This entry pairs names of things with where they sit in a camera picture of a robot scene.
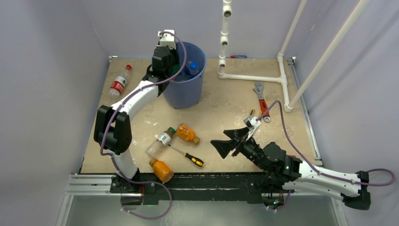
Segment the orange pouch gold cap bottle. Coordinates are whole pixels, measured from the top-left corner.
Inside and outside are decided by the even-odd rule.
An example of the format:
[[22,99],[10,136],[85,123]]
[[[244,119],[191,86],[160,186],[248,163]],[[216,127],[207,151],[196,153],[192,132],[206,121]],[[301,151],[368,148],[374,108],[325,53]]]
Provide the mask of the orange pouch gold cap bottle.
[[193,143],[194,145],[197,145],[200,142],[200,138],[197,136],[197,134],[185,123],[181,123],[178,126],[176,134],[184,141]]

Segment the small Pepsi bottle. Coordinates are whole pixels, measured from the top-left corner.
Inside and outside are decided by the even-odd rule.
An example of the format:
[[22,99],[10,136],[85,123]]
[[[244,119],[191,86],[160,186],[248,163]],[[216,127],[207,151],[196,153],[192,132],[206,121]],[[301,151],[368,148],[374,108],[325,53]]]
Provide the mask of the small Pepsi bottle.
[[186,64],[186,74],[195,77],[199,73],[198,64],[195,61],[189,61]]

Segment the green plastic bottle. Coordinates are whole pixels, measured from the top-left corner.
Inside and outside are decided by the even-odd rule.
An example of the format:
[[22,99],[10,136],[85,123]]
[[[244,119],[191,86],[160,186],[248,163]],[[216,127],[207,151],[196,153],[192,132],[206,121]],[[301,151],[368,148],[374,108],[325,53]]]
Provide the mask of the green plastic bottle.
[[173,76],[173,75],[177,74],[178,71],[180,70],[180,68],[181,68],[180,65],[174,65],[173,68],[172,68],[171,75]]

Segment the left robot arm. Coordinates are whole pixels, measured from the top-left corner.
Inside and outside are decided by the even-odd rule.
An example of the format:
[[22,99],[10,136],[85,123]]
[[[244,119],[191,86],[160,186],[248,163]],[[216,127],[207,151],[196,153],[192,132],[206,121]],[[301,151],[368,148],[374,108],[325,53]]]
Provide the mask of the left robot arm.
[[128,192],[140,188],[139,172],[129,151],[132,142],[131,120],[148,103],[159,97],[176,75],[180,73],[177,48],[156,47],[152,64],[148,66],[139,85],[126,97],[112,106],[98,108],[95,121],[94,141],[100,145],[100,154],[109,156]]

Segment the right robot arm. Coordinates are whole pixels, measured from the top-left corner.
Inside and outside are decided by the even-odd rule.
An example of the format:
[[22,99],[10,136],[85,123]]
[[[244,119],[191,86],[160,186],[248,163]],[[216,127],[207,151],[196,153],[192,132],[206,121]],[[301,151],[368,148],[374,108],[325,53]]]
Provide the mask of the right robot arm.
[[344,173],[328,170],[303,162],[288,155],[275,142],[265,147],[249,136],[248,128],[225,130],[229,140],[211,140],[211,145],[225,159],[228,155],[242,154],[268,176],[265,188],[279,190],[305,190],[341,200],[345,206],[356,210],[368,210],[371,194],[367,190],[369,174],[365,171]]

